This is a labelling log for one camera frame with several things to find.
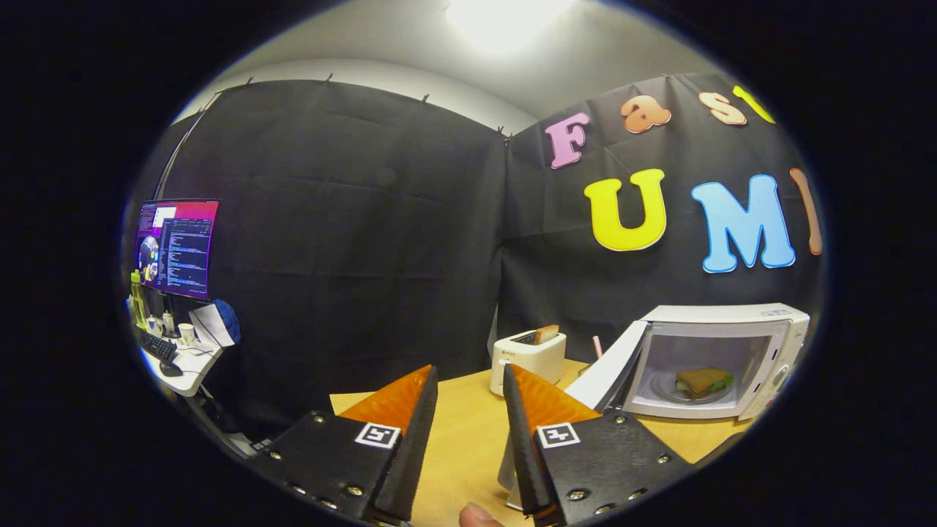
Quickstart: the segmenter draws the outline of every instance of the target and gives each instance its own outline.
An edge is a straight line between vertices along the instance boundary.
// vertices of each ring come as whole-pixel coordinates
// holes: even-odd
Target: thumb
[[[504,527],[504,525],[492,518],[488,511],[469,502],[459,512],[459,527]]]

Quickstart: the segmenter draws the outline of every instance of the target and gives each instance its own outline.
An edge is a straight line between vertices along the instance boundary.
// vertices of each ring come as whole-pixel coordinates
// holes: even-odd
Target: ceiling light
[[[478,48],[508,52],[529,44],[574,1],[452,0],[446,14]]]

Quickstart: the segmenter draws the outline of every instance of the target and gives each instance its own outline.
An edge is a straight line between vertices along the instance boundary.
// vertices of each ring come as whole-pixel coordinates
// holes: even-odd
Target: black fabric backdrop
[[[282,426],[425,364],[487,368],[503,193],[504,141],[456,113],[341,83],[222,93],[163,198],[221,199],[209,294],[241,323],[235,412]]]
[[[732,95],[735,84],[719,75],[688,74],[650,79],[621,87],[557,112],[513,137],[508,151],[504,204],[502,281],[498,296],[498,336],[557,323],[567,335],[566,356],[592,361],[591,337],[610,346],[628,325],[658,305],[734,305],[782,302],[820,314],[825,255],[810,253],[806,210],[789,171],[800,168],[810,179],[795,147],[776,125],[763,120]],[[728,126],[709,113],[698,97],[717,92],[748,118]],[[670,122],[632,134],[624,128],[621,105],[650,95],[671,111]],[[574,164],[553,170],[553,147],[544,129],[585,112],[586,142]],[[592,234],[589,199],[583,189],[608,178],[618,191],[621,224],[644,222],[641,192],[629,179],[645,169],[664,172],[661,181],[666,230],[643,250],[616,252]],[[748,268],[738,260],[729,273],[709,274],[706,214],[690,191],[706,182],[724,184],[748,206],[749,179],[767,173],[778,182],[778,196],[796,261],[790,267]],[[818,214],[823,217],[820,204]],[[737,249],[730,243],[730,250]]]
[[[166,163],[175,152],[176,146],[182,141],[186,132],[192,128],[192,125],[199,119],[201,113],[195,113],[180,119],[172,126],[166,129],[166,132],[159,138],[159,142],[154,146],[150,157],[146,159],[137,180],[133,185],[127,188],[126,212],[124,213],[124,225],[121,231],[121,276],[127,277],[123,282],[126,287],[126,293],[129,294],[129,275],[137,268],[137,225],[140,221],[140,207],[146,200],[154,199],[154,192],[159,179],[166,169]]]
[[[180,148],[163,198],[222,200],[210,294],[234,306],[243,335],[229,357],[237,368],[225,369],[236,372],[229,409],[243,424],[282,428],[331,408],[329,393],[374,390],[425,364],[437,365],[441,380],[487,369],[496,302],[500,338],[557,323],[567,357],[584,361],[594,357],[593,335],[608,347],[660,304],[784,302],[816,325],[826,256],[810,254],[788,172],[810,178],[810,167],[733,86],[717,75],[624,86],[523,130],[507,148],[458,114],[362,86],[226,90]],[[728,97],[748,124],[718,121],[701,91]],[[619,110],[642,94],[673,117],[631,134]],[[577,147],[583,158],[553,170],[543,129],[580,111],[591,119]],[[172,134],[181,138],[186,122]],[[620,179],[621,223],[637,227],[644,209],[629,177],[650,168],[665,174],[663,237],[643,250],[603,248],[583,189]],[[691,189],[717,181],[747,206],[759,173],[778,182],[796,262],[739,261],[733,272],[708,274],[706,216]],[[152,192],[158,175],[144,178],[141,191]]]

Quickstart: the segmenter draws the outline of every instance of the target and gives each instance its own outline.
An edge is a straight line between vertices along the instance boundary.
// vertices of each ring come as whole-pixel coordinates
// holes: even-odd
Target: microwave
[[[678,419],[751,419],[783,388],[810,316],[784,304],[657,306],[628,329],[566,392],[590,408]],[[678,372],[717,368],[731,385],[690,399]]]

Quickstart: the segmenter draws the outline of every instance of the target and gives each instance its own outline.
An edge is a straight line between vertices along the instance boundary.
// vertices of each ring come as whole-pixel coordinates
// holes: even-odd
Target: microwave door
[[[566,388],[566,393],[597,412],[614,406],[637,364],[638,345],[646,331],[645,321],[629,325],[602,358]]]

